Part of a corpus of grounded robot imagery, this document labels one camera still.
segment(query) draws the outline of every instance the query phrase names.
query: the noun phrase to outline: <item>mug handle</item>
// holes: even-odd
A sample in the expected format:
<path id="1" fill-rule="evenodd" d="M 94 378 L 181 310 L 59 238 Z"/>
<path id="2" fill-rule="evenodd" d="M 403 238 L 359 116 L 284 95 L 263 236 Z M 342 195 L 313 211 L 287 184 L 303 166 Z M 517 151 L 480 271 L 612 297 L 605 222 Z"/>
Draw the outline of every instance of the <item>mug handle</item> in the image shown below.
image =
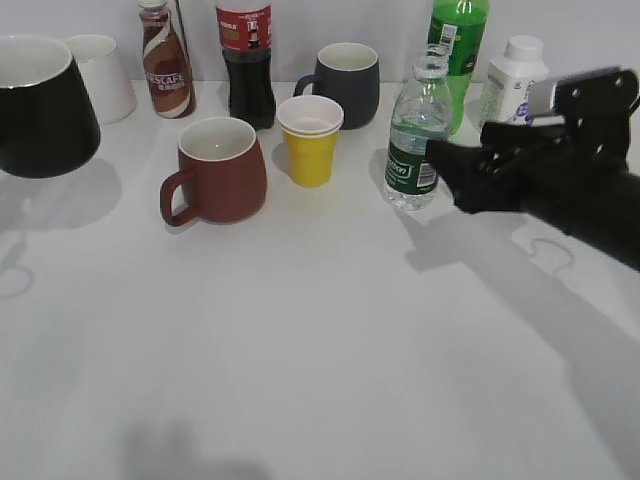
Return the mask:
<path id="1" fill-rule="evenodd" d="M 318 75 L 307 75 L 306 77 L 302 77 L 298 80 L 296 84 L 296 89 L 293 91 L 294 97 L 299 97 L 304 92 L 304 89 L 307 88 L 312 83 L 320 82 L 321 78 Z"/>
<path id="2" fill-rule="evenodd" d="M 181 170 L 167 178 L 160 189 L 160 212 L 162 218 L 167 225 L 171 227 L 182 227 L 198 216 L 198 211 L 188 206 L 177 215 L 173 214 L 171 204 L 173 203 L 173 194 L 181 185 L 187 182 L 195 181 L 195 173 L 193 170 Z"/>

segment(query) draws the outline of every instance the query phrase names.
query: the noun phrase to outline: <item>black mug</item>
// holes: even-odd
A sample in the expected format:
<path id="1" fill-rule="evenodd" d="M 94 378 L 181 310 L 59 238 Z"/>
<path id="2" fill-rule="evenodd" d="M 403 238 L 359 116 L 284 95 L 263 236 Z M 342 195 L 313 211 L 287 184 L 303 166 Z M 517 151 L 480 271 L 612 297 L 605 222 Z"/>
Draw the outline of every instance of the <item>black mug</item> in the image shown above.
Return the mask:
<path id="1" fill-rule="evenodd" d="M 0 36 L 0 169 L 55 177 L 84 165 L 100 127 L 69 48 L 40 35 Z"/>
<path id="2" fill-rule="evenodd" d="M 344 110 L 343 130 L 364 127 L 380 103 L 378 54 L 360 43 L 334 43 L 320 50 L 314 75 L 301 78 L 294 96 L 313 83 L 313 94 L 328 97 Z"/>

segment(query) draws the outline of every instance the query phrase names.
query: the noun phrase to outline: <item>cup rim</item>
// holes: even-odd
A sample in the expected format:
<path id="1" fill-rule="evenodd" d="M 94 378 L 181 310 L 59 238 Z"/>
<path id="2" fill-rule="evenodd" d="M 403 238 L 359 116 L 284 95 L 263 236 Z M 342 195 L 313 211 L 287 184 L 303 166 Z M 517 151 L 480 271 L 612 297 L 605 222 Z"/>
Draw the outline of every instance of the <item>cup rim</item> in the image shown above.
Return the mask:
<path id="1" fill-rule="evenodd" d="M 336 108 L 337 111 L 340 112 L 340 118 L 337 122 L 334 122 L 331 127 L 328 128 L 322 128 L 322 129 L 316 129 L 316 130 L 302 130 L 299 128 L 293 128 L 290 127 L 289 125 L 287 125 L 283 120 L 282 120 L 282 112 L 283 112 L 283 108 L 290 106 L 290 104 L 294 103 L 294 102 L 302 102 L 304 100 L 308 100 L 309 98 L 313 98 L 315 99 L 319 99 L 319 101 L 326 103 L 327 105 L 331 105 L 332 107 Z M 338 102 L 336 102 L 335 100 L 332 100 L 330 98 L 327 97 L 323 97 L 321 95 L 300 95 L 297 97 L 291 97 L 287 100 L 285 100 L 280 107 L 278 107 L 278 110 L 276 112 L 276 118 L 278 119 L 278 123 L 282 126 L 283 129 L 286 129 L 287 131 L 290 131 L 292 133 L 296 133 L 297 135 L 300 136 L 310 136 L 310 135 L 322 135 L 328 131 L 331 130 L 335 130 L 335 129 L 340 129 L 340 127 L 343 125 L 344 123 L 344 109 L 340 106 L 340 104 Z"/>
<path id="2" fill-rule="evenodd" d="M 94 56 L 92 58 L 89 58 L 88 60 L 80 60 L 80 59 L 78 59 L 76 57 L 76 55 L 73 53 L 73 47 L 71 45 L 69 45 L 69 42 L 73 42 L 73 41 L 80 40 L 80 39 L 86 39 L 86 38 L 107 40 L 109 42 L 109 51 L 107 51 L 107 52 L 105 52 L 105 53 L 103 53 L 101 55 L 97 55 L 97 56 Z M 108 35 L 100 35 L 100 34 L 74 35 L 72 37 L 65 38 L 64 39 L 64 43 L 67 45 L 67 47 L 69 47 L 69 50 L 71 50 L 71 54 L 73 55 L 73 58 L 75 58 L 76 62 L 78 62 L 79 64 L 96 62 L 98 60 L 106 58 L 109 55 L 111 55 L 116 50 L 116 48 L 118 46 L 115 38 L 110 37 Z"/>
<path id="3" fill-rule="evenodd" d="M 288 128 L 286 128 L 284 125 L 280 125 L 282 127 L 282 131 L 285 133 L 288 133 L 289 135 L 292 135 L 294 137 L 297 138 L 308 138 L 310 140 L 316 139 L 316 138 L 325 138 L 325 137 L 329 137 L 331 135 L 333 135 L 334 133 L 340 131 L 340 128 L 342 127 L 342 125 L 335 127 L 331 130 L 328 130 L 326 132 L 323 133 L 318 133 L 318 134 L 312 134 L 312 135 L 305 135 L 304 133 L 298 133 L 292 130 L 289 130 Z"/>
<path id="4" fill-rule="evenodd" d="M 48 82 L 49 80 L 52 80 L 60 75 L 62 75 L 71 65 L 71 62 L 73 61 L 73 54 L 71 53 L 71 49 L 67 46 L 67 44 L 65 44 L 62 40 L 58 40 L 57 38 L 54 37 L 49 37 L 47 35 L 40 35 L 37 33 L 18 33 L 18 34 L 8 34 L 8 35 L 0 35 L 0 43 L 2 43 L 3 41 L 6 40 L 19 40 L 19 39 L 37 39 L 37 40 L 44 40 L 47 41 L 49 43 L 53 43 L 56 44 L 59 47 L 63 47 L 66 50 L 67 53 L 67 59 L 64 63 L 64 66 L 61 67 L 60 69 L 56 70 L 54 73 L 43 77 L 41 79 L 39 79 L 36 82 L 31 82 L 31 83 L 22 83 L 20 85 L 2 85 L 0 84 L 0 90 L 11 90 L 11 89 L 15 89 L 15 88 L 29 88 L 29 87 L 35 87 L 38 85 L 42 85 L 43 83 Z"/>
<path id="5" fill-rule="evenodd" d="M 252 140 L 250 142 L 250 145 L 248 147 L 246 147 L 244 150 L 240 151 L 239 153 L 235 153 L 229 157 L 226 158 L 219 158 L 219 159 L 215 159 L 215 160 L 211 160 L 211 159 L 207 159 L 207 158 L 201 158 L 201 157 L 197 157 L 196 155 L 192 155 L 191 153 L 189 153 L 182 145 L 182 141 L 184 140 L 184 137 L 186 136 L 186 134 L 189 132 L 189 130 L 202 125 L 204 123 L 223 123 L 223 122 L 227 122 L 227 123 L 236 123 L 239 126 L 242 126 L 243 128 L 250 130 L 251 131 L 251 135 L 252 135 Z M 234 118 L 234 117 L 209 117 L 209 118 L 205 118 L 202 120 L 198 120 L 197 122 L 193 122 L 191 124 L 189 124 L 180 134 L 180 137 L 178 138 L 178 149 L 180 150 L 180 152 L 182 152 L 184 155 L 186 155 L 189 158 L 192 158 L 194 160 L 197 160 L 199 162 L 204 162 L 204 163 L 221 163 L 221 162 L 227 162 L 229 160 L 233 160 L 235 158 L 241 157 L 243 155 L 245 155 L 247 152 L 249 152 L 249 150 L 251 150 L 254 145 L 256 144 L 256 141 L 258 140 L 258 135 L 256 134 L 256 130 L 247 122 L 245 122 L 244 120 L 240 120 L 239 118 Z"/>
<path id="6" fill-rule="evenodd" d="M 373 54 L 374 56 L 374 60 L 373 62 L 369 63 L 367 66 L 362 67 L 362 68 L 336 68 L 336 67 L 332 67 L 331 65 L 329 65 L 327 62 L 323 61 L 322 56 L 323 54 L 326 54 L 326 52 L 329 49 L 332 48 L 340 48 L 340 47 L 345 47 L 345 46 L 356 46 L 362 49 L 366 49 L 368 50 L 370 53 Z M 327 45 L 325 47 L 323 47 L 319 52 L 318 52 L 318 61 L 324 65 L 327 68 L 330 68 L 331 70 L 335 70 L 337 72 L 361 72 L 364 70 L 368 70 L 369 68 L 373 67 L 374 65 L 376 65 L 378 63 L 378 61 L 380 60 L 380 57 L 378 56 L 378 52 L 376 52 L 373 48 L 371 48 L 368 45 L 365 45 L 364 43 L 356 43 L 356 42 L 340 42 L 340 43 L 332 43 L 331 45 Z"/>

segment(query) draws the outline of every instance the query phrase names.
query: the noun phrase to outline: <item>robotic arm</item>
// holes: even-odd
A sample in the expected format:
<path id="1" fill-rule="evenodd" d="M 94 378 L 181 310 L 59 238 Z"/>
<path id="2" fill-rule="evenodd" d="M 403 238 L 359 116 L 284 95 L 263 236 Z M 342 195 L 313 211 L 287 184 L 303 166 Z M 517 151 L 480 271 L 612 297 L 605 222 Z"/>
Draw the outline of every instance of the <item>robotic arm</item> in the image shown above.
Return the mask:
<path id="1" fill-rule="evenodd" d="M 640 177 L 629 173 L 638 77 L 608 68 L 536 84 L 542 127 L 487 123 L 482 147 L 430 141 L 427 158 L 466 213 L 527 212 L 640 271 Z"/>

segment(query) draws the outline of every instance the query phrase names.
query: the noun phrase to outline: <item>mug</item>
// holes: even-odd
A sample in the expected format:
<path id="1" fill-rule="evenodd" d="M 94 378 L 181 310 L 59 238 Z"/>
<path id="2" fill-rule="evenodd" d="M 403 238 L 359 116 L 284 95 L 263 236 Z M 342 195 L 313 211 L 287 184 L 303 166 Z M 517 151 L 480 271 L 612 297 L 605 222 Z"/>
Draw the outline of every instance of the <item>mug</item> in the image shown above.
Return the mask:
<path id="1" fill-rule="evenodd" d="M 0 169 L 55 177 L 84 165 L 100 127 L 69 48 L 41 35 L 0 36 Z"/>
<path id="2" fill-rule="evenodd" d="M 267 172 L 256 131 L 243 120 L 215 117 L 196 122 L 178 142 L 180 171 L 162 184 L 164 221 L 181 227 L 196 217 L 236 223 L 257 213 L 267 196 Z M 182 186 L 187 208 L 172 212 Z"/>
<path id="3" fill-rule="evenodd" d="M 122 120 L 136 109 L 136 95 L 113 38 L 78 35 L 65 43 L 78 62 L 100 125 Z"/>
<path id="4" fill-rule="evenodd" d="M 276 113 L 289 151 L 289 175 L 302 187 L 319 187 L 331 179 L 342 107 L 318 95 L 293 97 Z"/>
<path id="5" fill-rule="evenodd" d="M 315 74 L 301 78 L 294 96 L 313 84 L 313 94 L 338 102 L 344 110 L 344 130 L 368 124 L 380 104 L 378 54 L 360 43 L 335 43 L 318 53 Z"/>

